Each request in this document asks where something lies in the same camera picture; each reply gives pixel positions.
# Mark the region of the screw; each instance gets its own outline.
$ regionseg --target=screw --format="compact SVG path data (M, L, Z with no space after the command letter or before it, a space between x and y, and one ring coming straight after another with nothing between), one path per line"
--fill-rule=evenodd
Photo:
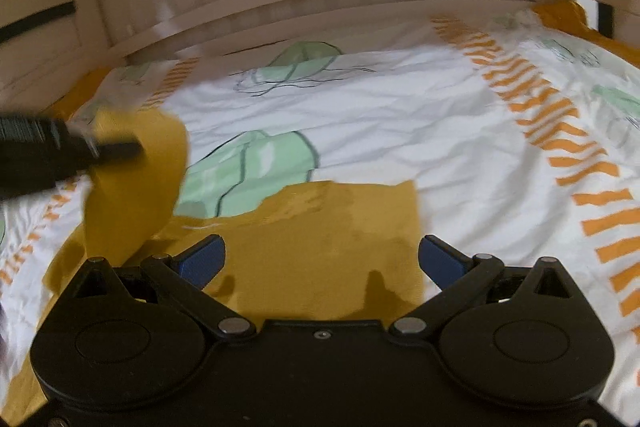
M52 418L47 423L47 427L69 427L69 424L62 418Z
M319 330L314 333L314 337L319 341L327 341L331 338L331 331Z
M411 335L424 331L427 323L418 317L402 317L394 322L394 327L403 335Z
M251 322L242 317L227 317L218 323L218 328L228 335L242 335L251 329Z

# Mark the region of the white bed sheet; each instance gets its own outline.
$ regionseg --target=white bed sheet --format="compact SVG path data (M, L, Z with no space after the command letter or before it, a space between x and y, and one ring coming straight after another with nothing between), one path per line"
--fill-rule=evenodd
M548 153L527 142L508 103L483 78L486 68L474 64L464 50L443 42L427 20L342 28L306 39L315 44L280 42L203 58L164 100L162 109L176 114L187 127L190 165L238 136L261 131L256 175L259 178L263 172L268 177L270 169L281 168L274 166L282 154L269 137L296 132L316 154L317 164L308 179L381 184L412 179L425 233L434 233L465 253L490 252L515 266L532 266L543 255L558 257L616 347L614 371L601 402L626 422L635 422L640 418L640 349L633 329L640 325L640 311L623 316L620 302L638 292L640 284L635 278L616 292L610 277L637 264L639 253L601 263L594 238L586 237L581 226L585 213L594 209L574 204L572 194L582 186L584 192L628 187L638 194L640 131L628 115L594 94L593 86L625 87L640 96L639 72L592 44L536 25L530 14L508 24L498 20L489 30L505 53L519 53L541 68L561 96L575 103L581 126L621 166L618 178L595 173L577 185L559 186ZM573 53L562 58L551 41L561 41ZM582 48L597 55L597 71L580 61ZM289 55L277 58L282 52ZM300 54L319 58L292 70L282 66ZM264 68L274 60L279 69ZM136 103L141 103L174 66L175 62L154 66L135 88L127 87L120 73L111 73L94 100L130 106L127 89L136 89ZM84 120L87 113L90 108L85 108ZM291 171L285 169L283 179L298 179L290 176L297 168L294 163ZM12 274L12 284L2 288L7 352L0 368L0 403L22 365L46 304L44 271L81 219L88 182L82 179L73 188L60 189L69 202L56 210L55 222L38 232L42 238L18 273ZM24 234L39 222L49 201L49 194L30 196L4 208L8 226L1 255L5 259L19 251ZM615 212L636 203L609 205ZM622 225L606 233L609 241L615 241L620 233L640 235L640 225ZM436 291L426 279L425 298Z

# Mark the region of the wooden bed frame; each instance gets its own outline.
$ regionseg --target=wooden bed frame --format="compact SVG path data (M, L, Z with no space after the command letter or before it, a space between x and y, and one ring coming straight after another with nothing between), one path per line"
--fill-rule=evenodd
M126 38L110 37L104 19L109 0L2 0L0 103L4 109L40 109L66 92L88 70L126 64L133 54L174 39L166 58L230 54L342 24L400 16L496 14L555 0L403 0L354 6L258 24L180 47L175 39L229 16L291 0L213 0ZM640 21L640 0L597 0Z

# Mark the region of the yellow garment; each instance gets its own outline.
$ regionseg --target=yellow garment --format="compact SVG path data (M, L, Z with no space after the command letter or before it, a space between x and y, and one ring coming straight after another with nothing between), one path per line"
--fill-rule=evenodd
M253 212L212 219L175 216L152 236L162 227L162 212L151 207L175 202L180 181L175 172L184 170L179 149L185 140L174 132L175 121L156 114L159 120L153 123L150 114L98 118L105 132L137 136L146 159L91 173L98 186L92 196L98 200L85 207L84 227L67 239L47 271L45 282L54 292L47 312L87 255L103 255L114 265L127 258L127 264L137 264L154 253L176 255L211 233L224 238L226 263L205 292L258 326L268 317L382 319L388 325L421 302L420 223L412 182L291 185ZM171 132L158 132L158 125ZM152 180L155 193L147 194ZM150 216L156 218L153 226ZM143 237L142 230L154 227ZM90 239L86 245L85 237ZM15 425L44 400L26 360L12 380L2 415Z
M47 107L43 113L52 118L68 120L86 102L91 100L104 80L104 77L107 76L110 71L111 68L100 68L95 71L90 71L78 80L65 96Z
M533 11L547 28L559 30L592 42L626 60L636 68L640 68L640 50L606 38L596 30L589 28L584 8L577 2L561 1L554 4L542 4L534 7Z

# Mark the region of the bed sheet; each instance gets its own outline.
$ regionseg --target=bed sheet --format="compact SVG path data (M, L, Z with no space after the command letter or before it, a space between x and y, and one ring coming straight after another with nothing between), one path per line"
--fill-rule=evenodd
M414 180L424 233L532 266L558 257L612 336L601 402L640 418L640 71L521 12L342 28L218 58L114 70L97 107L158 107L190 138L175 214L233 216L286 185ZM85 178L3 207L0 403L81 220ZM437 288L424 281L424 297Z

